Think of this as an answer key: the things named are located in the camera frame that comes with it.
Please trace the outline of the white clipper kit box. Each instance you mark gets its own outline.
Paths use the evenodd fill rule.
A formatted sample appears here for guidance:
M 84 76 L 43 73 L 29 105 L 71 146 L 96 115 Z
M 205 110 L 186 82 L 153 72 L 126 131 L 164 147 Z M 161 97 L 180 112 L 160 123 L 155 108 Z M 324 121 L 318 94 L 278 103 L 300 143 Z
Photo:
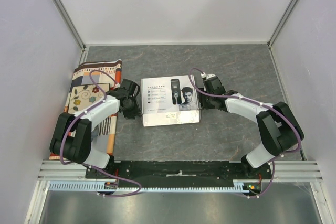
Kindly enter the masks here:
M 200 103 L 193 76 L 141 80 L 144 127 L 199 123 Z

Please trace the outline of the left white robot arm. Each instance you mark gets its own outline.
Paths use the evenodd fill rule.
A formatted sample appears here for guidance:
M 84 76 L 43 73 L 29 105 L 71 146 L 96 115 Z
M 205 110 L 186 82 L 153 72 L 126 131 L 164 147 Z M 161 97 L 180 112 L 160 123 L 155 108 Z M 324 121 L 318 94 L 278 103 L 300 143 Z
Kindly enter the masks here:
M 121 85 L 103 94 L 103 97 L 87 109 L 74 114 L 62 113 L 57 120 L 49 150 L 71 162 L 97 167 L 103 178 L 111 178 L 115 165 L 113 157 L 94 146 L 92 133 L 106 118 L 121 112 L 126 119 L 141 116 L 137 102 L 140 86 L 128 79 Z

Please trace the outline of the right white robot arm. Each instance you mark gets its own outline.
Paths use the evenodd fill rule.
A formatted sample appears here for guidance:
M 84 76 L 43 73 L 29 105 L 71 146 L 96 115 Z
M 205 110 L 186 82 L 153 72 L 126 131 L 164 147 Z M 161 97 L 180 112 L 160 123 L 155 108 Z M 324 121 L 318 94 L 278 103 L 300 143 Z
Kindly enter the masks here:
M 203 109 L 218 109 L 240 115 L 258 126 L 261 143 L 241 159 L 240 172 L 248 179 L 259 173 L 259 168 L 296 146 L 301 149 L 304 133 L 288 104 L 262 103 L 240 93 L 226 91 L 214 74 L 201 73 L 204 87 L 198 90 Z

